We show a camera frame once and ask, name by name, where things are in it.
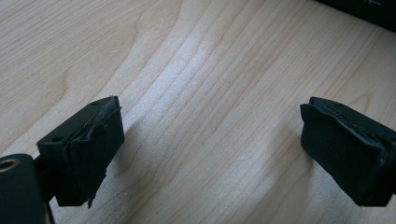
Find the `wood grain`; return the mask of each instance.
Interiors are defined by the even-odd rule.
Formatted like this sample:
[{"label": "wood grain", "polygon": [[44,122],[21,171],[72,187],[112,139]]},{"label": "wood grain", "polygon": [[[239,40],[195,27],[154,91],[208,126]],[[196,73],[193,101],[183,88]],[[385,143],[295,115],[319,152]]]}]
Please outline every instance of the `wood grain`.
[{"label": "wood grain", "polygon": [[299,104],[396,129],[396,34],[305,0],[0,2],[0,150],[118,95],[126,142],[58,223],[394,223],[300,145]]}]

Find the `wooden table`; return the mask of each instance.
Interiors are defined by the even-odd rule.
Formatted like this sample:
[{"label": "wooden table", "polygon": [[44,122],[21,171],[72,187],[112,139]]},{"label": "wooden table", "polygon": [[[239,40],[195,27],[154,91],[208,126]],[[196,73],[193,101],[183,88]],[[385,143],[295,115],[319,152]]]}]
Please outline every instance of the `wooden table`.
[{"label": "wooden table", "polygon": [[126,134],[91,209],[58,223],[394,223],[300,144],[332,99],[396,129],[396,34],[315,1],[0,2],[0,150],[118,95]]}]

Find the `screw hole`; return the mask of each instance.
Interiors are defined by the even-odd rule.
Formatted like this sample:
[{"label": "screw hole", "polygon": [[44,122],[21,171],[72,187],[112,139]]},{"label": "screw hole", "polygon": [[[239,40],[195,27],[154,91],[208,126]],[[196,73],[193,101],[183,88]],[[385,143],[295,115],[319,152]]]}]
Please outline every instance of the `screw hole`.
[{"label": "screw hole", "polygon": [[20,163],[20,161],[16,159],[0,161],[0,173],[14,168],[18,163]]},{"label": "screw hole", "polygon": [[62,139],[64,139],[62,136],[56,136],[56,137],[52,138],[52,142],[60,142],[60,141],[62,141]]}]

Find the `black object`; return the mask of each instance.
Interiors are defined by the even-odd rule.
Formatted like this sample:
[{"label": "black object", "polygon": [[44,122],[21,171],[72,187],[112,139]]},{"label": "black object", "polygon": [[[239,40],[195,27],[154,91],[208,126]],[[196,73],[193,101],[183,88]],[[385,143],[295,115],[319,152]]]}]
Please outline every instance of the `black object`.
[{"label": "black object", "polygon": [[124,133],[117,96],[86,105],[37,142],[40,156],[0,159],[0,223],[51,223],[48,202],[91,206]]},{"label": "black object", "polygon": [[334,101],[301,105],[306,152],[359,206],[386,206],[396,192],[396,132]]},{"label": "black object", "polygon": [[396,0],[317,0],[396,32]]}]

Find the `light wood surface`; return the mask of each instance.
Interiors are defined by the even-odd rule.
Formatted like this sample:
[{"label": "light wood surface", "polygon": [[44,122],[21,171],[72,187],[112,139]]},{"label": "light wood surface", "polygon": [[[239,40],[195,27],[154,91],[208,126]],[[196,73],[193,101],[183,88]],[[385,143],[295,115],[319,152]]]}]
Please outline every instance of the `light wood surface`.
[{"label": "light wood surface", "polygon": [[58,223],[395,223],[300,145],[299,105],[396,129],[396,34],[315,1],[0,1],[0,150],[118,95],[125,144]]}]

